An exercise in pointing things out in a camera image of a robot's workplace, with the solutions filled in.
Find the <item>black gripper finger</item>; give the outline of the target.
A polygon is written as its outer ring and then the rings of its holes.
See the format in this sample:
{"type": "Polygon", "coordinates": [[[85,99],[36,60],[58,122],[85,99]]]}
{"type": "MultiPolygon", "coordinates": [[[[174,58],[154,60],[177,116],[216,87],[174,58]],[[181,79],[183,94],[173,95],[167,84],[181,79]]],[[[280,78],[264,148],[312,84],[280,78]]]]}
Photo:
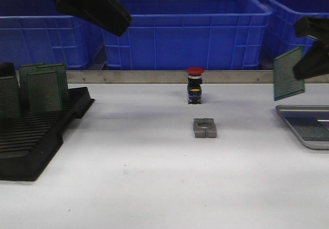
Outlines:
{"type": "Polygon", "coordinates": [[[328,18],[304,16],[294,24],[297,37],[308,37],[328,43],[328,18]]]}
{"type": "Polygon", "coordinates": [[[293,67],[297,80],[328,74],[328,46],[314,42],[308,53],[293,67]]]}

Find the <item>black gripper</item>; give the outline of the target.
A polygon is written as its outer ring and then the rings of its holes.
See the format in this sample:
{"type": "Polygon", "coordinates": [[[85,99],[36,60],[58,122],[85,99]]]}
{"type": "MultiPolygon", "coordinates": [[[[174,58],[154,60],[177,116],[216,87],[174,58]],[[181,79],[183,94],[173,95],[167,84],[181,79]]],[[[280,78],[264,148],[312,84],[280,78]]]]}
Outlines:
{"type": "Polygon", "coordinates": [[[122,36],[132,17],[118,0],[52,0],[62,13],[77,15],[116,35],[122,36]]]}

